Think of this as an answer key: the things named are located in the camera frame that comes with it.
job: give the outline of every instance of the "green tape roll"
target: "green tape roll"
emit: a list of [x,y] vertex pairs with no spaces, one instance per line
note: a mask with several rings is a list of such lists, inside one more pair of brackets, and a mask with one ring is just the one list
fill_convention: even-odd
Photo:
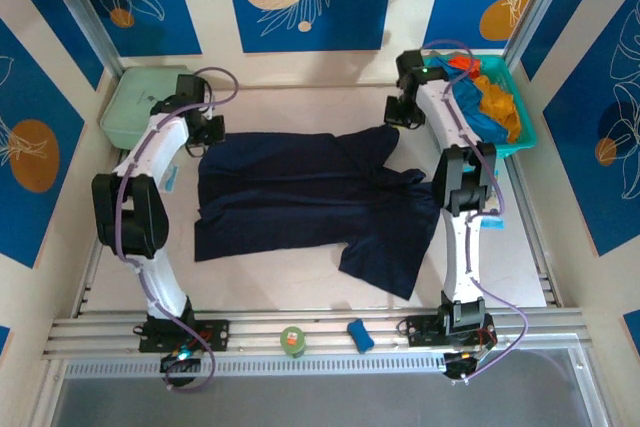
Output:
[[307,346],[304,340],[304,332],[298,327],[287,327],[280,334],[280,345],[285,353],[294,359],[304,354]]

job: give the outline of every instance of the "white floor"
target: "white floor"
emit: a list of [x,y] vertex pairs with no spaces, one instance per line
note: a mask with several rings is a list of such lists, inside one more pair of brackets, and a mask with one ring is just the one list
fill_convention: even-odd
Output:
[[[393,88],[244,90],[217,112],[227,132],[331,132],[346,134],[382,123]],[[420,168],[430,177],[439,152],[429,129],[402,130],[387,165]],[[207,262],[193,261],[193,224],[198,219],[198,161],[181,151],[172,193],[163,194],[171,231],[168,252],[176,277],[196,310],[288,310],[436,307],[446,271],[442,221],[427,251],[413,296],[407,302],[338,271],[344,245],[281,250]],[[504,230],[481,234],[481,281],[485,288],[523,307],[546,306],[513,190],[502,161],[497,166],[507,212]],[[135,276],[103,249],[83,312],[145,310]],[[487,305],[498,307],[487,299]]]

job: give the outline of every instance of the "orange cloth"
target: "orange cloth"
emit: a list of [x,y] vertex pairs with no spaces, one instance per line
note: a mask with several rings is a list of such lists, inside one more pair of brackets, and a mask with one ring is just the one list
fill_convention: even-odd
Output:
[[513,101],[513,95],[507,94],[498,84],[492,84],[489,77],[481,75],[473,81],[482,92],[480,112],[488,115],[509,132],[507,142],[513,144],[520,137],[522,124]]
[[[451,67],[455,67],[460,70],[467,70],[471,65],[471,59],[469,57],[465,57],[464,55],[456,55],[455,57],[451,57],[447,63]],[[469,72],[469,77],[471,79],[477,79],[480,75],[480,65],[482,62],[478,59],[473,59],[473,67],[471,68],[471,72]]]

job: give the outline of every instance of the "blue cloth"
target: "blue cloth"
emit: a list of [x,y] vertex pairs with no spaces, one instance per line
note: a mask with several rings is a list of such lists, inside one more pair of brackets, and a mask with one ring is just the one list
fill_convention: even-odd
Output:
[[342,272],[409,299],[440,209],[424,173],[384,167],[398,137],[227,135],[200,162],[195,260],[345,242]]
[[[429,66],[444,67],[449,74],[449,79],[453,80],[464,71],[450,66],[441,57],[425,59]],[[473,131],[484,141],[494,144],[506,144],[509,132],[498,122],[486,114],[480,112],[480,101],[482,92],[475,86],[473,81],[466,77],[453,86],[453,96],[464,114],[467,123]]]

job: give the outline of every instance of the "navy blue t-shirt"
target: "navy blue t-shirt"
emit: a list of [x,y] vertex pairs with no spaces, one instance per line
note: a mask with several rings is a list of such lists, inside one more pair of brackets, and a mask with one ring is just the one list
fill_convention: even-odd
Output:
[[424,173],[384,167],[398,137],[228,134],[200,162],[195,260],[345,242],[342,272],[408,299],[440,209]]

